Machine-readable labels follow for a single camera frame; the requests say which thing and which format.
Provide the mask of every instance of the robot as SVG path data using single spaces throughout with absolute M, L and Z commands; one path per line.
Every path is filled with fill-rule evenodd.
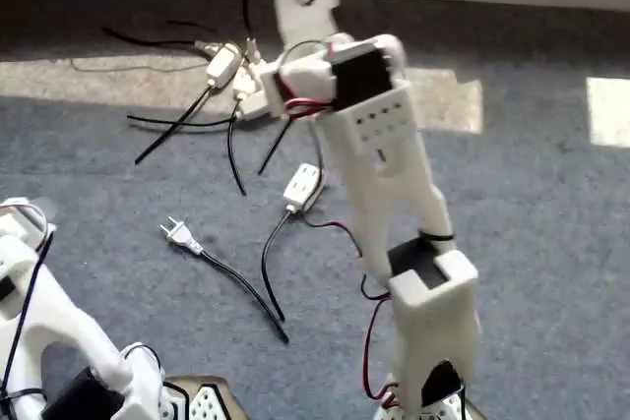
M 480 340 L 478 274 L 457 249 L 444 196 L 433 183 L 404 48 L 391 35 L 354 41 L 339 33 L 331 15 L 339 0 L 275 1 L 285 54 L 250 65 L 258 90 L 242 106 L 264 103 L 274 116 L 311 120 L 336 161 L 360 262 L 393 304 L 394 363 L 373 395 L 382 400 L 374 419 L 483 418 L 464 402 Z M 388 221 L 400 205 L 414 210 L 421 230 L 390 248 Z M 3 413 L 14 420 L 247 418 L 224 380 L 166 379 L 146 344 L 118 350 L 43 264 L 53 233 L 29 201 L 0 205 Z M 54 341 L 76 346 L 89 368 L 50 402 L 41 390 L 40 357 Z

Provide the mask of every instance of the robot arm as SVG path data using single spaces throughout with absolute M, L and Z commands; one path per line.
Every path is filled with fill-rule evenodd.
M 477 271 L 457 250 L 433 183 L 405 65 L 400 42 L 380 35 L 289 63 L 281 81 L 296 96 L 328 102 L 316 123 L 346 184 L 365 270 L 393 301 L 392 391 L 405 413 L 420 414 L 436 405 L 450 411 L 445 399 L 471 378 L 480 328 Z M 277 92 L 266 93 L 273 113 L 284 115 Z M 401 206 L 415 212 L 422 230 L 390 248 L 388 223 Z

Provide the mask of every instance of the perforated foot plate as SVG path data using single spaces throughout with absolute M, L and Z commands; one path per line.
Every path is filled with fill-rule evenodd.
M 485 416 L 468 400 L 466 400 L 467 420 L 485 420 Z M 416 418 L 406 415 L 399 407 L 385 410 L 379 407 L 374 415 L 374 420 L 462 420 L 460 398 L 452 395 L 445 400 L 433 405 L 426 412 Z
M 190 420 L 248 420 L 245 411 L 238 404 L 223 378 L 214 376 L 181 376 L 167 378 L 167 381 L 184 389 L 190 398 Z M 175 410 L 184 412 L 183 396 L 170 390 L 165 400 L 172 406 L 177 401 Z M 177 415 L 169 406 L 162 406 L 160 415 L 163 420 L 184 420 L 184 415 Z

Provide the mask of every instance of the floor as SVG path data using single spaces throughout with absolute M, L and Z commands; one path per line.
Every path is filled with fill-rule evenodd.
M 115 343 L 151 344 L 168 373 L 229 379 L 252 418 L 371 417 L 360 353 L 371 305 L 343 234 L 290 224 L 270 259 L 289 347 L 222 275 L 172 251 L 158 226 L 185 218 L 206 247 L 262 288 L 262 244 L 282 190 L 313 160 L 293 130 L 255 175 L 278 124 L 237 132 L 247 199 L 223 132 L 154 136 L 128 111 L 174 117 L 203 86 L 201 62 L 105 37 L 186 35 L 167 19 L 242 38 L 239 0 L 0 0 L 0 196 L 58 206 L 48 264 Z M 271 0 L 254 0 L 264 55 L 280 51 Z M 488 418 L 630 418 L 630 16 L 420 0 L 343 0 L 342 30 L 405 43 L 423 136 L 461 249 L 479 269 L 482 346 L 470 396 Z M 226 97 L 209 118 L 229 106 Z M 347 219 L 333 172 L 314 216 Z M 392 241 L 411 237 L 404 211 Z M 373 384 L 393 344 L 373 340 Z M 57 390 L 83 365 L 44 357 Z

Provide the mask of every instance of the two-prong plug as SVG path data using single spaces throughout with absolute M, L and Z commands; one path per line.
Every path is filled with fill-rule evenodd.
M 201 255 L 204 251 L 204 247 L 193 237 L 192 233 L 182 220 L 176 220 L 172 216 L 168 218 L 173 224 L 171 229 L 160 225 L 161 231 L 164 232 L 166 240 L 177 246 L 188 248 L 195 255 Z

